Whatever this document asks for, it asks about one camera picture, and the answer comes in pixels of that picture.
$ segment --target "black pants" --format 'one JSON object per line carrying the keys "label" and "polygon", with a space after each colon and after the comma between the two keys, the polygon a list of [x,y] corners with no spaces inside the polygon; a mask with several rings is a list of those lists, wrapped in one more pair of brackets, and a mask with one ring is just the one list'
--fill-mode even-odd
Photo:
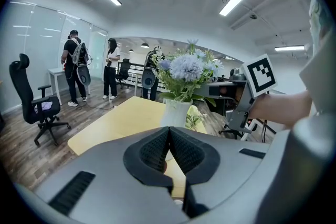
{"label": "black pants", "polygon": [[[158,88],[158,84],[159,84],[159,79],[156,78],[151,88],[150,100],[152,101],[155,101],[156,99],[156,90]],[[144,97],[145,99],[148,99],[148,89],[142,88],[142,97]]]}
{"label": "black pants", "polygon": [[69,91],[70,91],[72,102],[77,103],[75,83],[77,83],[80,95],[82,97],[86,97],[85,86],[80,82],[78,75],[77,75],[77,67],[73,69],[72,68],[68,69],[67,67],[65,67],[65,76],[67,78],[67,82],[69,85]]}
{"label": "black pants", "polygon": [[104,69],[104,95],[109,95],[109,87],[111,87],[111,95],[117,96],[117,83],[115,82],[116,68],[107,67]]}

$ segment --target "chair backrest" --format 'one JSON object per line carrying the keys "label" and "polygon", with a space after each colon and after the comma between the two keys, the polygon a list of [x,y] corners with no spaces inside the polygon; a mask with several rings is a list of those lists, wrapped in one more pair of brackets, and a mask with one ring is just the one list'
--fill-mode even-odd
{"label": "chair backrest", "polygon": [[33,120],[32,100],[33,91],[29,85],[26,68],[29,66],[29,58],[25,54],[20,54],[20,61],[14,61],[9,65],[9,74],[11,76],[15,90],[22,101],[23,118],[26,122],[32,124]]}
{"label": "chair backrest", "polygon": [[119,75],[122,79],[127,79],[129,77],[128,70],[131,67],[130,59],[123,59],[120,65]]}

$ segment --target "wooden floor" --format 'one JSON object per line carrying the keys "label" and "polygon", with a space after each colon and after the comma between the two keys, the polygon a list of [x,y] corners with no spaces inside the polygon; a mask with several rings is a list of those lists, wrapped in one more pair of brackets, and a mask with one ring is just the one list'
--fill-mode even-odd
{"label": "wooden floor", "polygon": [[[72,129],[66,126],[56,127],[53,133],[59,143],[55,146],[48,131],[39,139],[40,147],[34,144],[34,138],[39,132],[37,124],[28,124],[23,120],[22,109],[18,108],[4,116],[6,126],[0,134],[0,160],[7,170],[12,181],[20,183],[29,189],[36,188],[48,175],[59,167],[67,164],[76,155],[68,147],[68,140],[94,122],[105,113],[109,112],[113,105],[119,105],[134,95],[134,87],[118,86],[118,97],[113,101],[102,99],[103,84],[101,80],[93,80],[90,85],[91,95],[88,95],[88,102],[85,104],[78,98],[82,107],[70,107],[67,102],[70,100],[68,91],[61,93],[62,107],[58,114],[60,121],[69,122]],[[141,95],[141,88],[138,88],[137,96]],[[223,117],[211,113],[205,103],[198,105],[202,113],[208,116],[204,126],[208,134],[217,135],[223,128]],[[261,142],[260,135],[252,135],[252,141]]]}

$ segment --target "woman in white shirt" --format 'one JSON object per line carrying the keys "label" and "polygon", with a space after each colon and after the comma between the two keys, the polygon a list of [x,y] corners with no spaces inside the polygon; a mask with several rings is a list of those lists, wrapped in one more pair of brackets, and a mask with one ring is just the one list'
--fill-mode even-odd
{"label": "woman in white shirt", "polygon": [[117,84],[115,82],[116,67],[120,60],[120,49],[114,38],[108,40],[109,51],[107,53],[106,65],[104,69],[104,95],[103,99],[109,96],[109,87],[111,87],[110,100],[117,97]]}

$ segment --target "white vase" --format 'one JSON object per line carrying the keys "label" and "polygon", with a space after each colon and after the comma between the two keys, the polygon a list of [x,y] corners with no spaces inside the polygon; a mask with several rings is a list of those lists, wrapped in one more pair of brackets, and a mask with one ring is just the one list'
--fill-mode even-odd
{"label": "white vase", "polygon": [[[178,102],[175,100],[166,99],[166,107],[160,122],[161,127],[174,126],[174,127],[184,127],[185,118],[187,117],[187,112],[193,103],[190,102]],[[166,156],[166,161],[173,158],[173,155],[168,151]]]}

